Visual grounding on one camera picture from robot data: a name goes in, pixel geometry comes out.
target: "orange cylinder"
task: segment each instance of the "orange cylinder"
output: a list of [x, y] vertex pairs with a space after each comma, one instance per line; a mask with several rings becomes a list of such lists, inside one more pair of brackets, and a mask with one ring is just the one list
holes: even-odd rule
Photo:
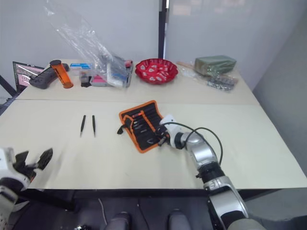
[[65, 89], [71, 88], [73, 86], [73, 83], [71, 82], [65, 68], [62, 65], [62, 62], [60, 60], [53, 60], [50, 62], [50, 66], [53, 68], [55, 73], [57, 74], [58, 78], [63, 84], [63, 87]]

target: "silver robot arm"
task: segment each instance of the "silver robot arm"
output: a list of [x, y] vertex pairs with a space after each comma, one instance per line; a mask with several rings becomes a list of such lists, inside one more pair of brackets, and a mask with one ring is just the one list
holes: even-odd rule
[[[172, 115], [167, 115], [160, 125], [168, 122], [176, 121]], [[190, 133], [181, 132], [181, 127], [175, 124], [166, 124], [164, 127], [164, 135], [168, 136], [169, 144], [176, 149], [185, 148], [195, 164], [197, 177], [202, 179], [203, 188], [208, 194], [209, 213], [214, 229], [265, 230], [258, 222], [248, 218], [244, 201], [229, 177], [225, 176], [207, 141], [195, 132], [190, 136]]]

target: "floor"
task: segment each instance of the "floor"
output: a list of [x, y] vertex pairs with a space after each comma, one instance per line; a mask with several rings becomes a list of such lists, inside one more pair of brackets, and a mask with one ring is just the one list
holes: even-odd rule
[[250, 200], [247, 206], [253, 215], [269, 220], [307, 216], [307, 188], [282, 189]]
[[[193, 230], [213, 229], [207, 212], [207, 199], [202, 196], [100, 197], [100, 199], [107, 220], [121, 211], [129, 212], [132, 216], [133, 230], [148, 230], [146, 221], [150, 230], [166, 230], [168, 214], [175, 208], [186, 214]], [[77, 211], [69, 212], [30, 202], [21, 211], [11, 215], [10, 229], [73, 230], [79, 225], [90, 226], [92, 230], [104, 228], [102, 207], [96, 194], [93, 194], [92, 198], [76, 198], [76, 204]], [[307, 216], [272, 220], [257, 216], [252, 210], [250, 217], [257, 220], [267, 230], [305, 230], [307, 226]]]

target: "tool kit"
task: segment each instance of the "tool kit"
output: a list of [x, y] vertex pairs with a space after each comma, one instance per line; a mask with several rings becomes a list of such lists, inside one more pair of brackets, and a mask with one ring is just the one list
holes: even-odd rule
[[158, 146], [160, 138], [155, 132], [163, 117], [159, 113], [156, 101], [124, 110], [119, 113], [119, 118], [123, 125], [117, 134], [122, 134], [125, 128], [140, 153]]

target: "red bowl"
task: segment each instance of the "red bowl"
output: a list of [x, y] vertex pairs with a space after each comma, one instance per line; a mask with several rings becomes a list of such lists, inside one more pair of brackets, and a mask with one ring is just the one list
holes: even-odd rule
[[178, 70], [177, 66], [168, 60], [152, 58], [137, 64], [135, 73], [143, 81], [156, 85], [172, 81], [178, 74]]

